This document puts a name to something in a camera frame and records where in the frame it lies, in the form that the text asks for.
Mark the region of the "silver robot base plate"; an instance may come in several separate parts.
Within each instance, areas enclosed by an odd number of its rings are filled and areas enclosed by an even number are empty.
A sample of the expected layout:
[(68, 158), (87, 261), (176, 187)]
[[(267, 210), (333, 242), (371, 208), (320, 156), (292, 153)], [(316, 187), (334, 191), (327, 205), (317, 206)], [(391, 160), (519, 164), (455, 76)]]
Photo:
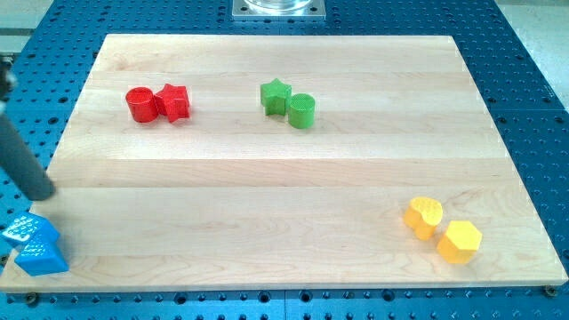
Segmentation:
[(233, 0), (233, 20), (324, 20), (325, 0)]

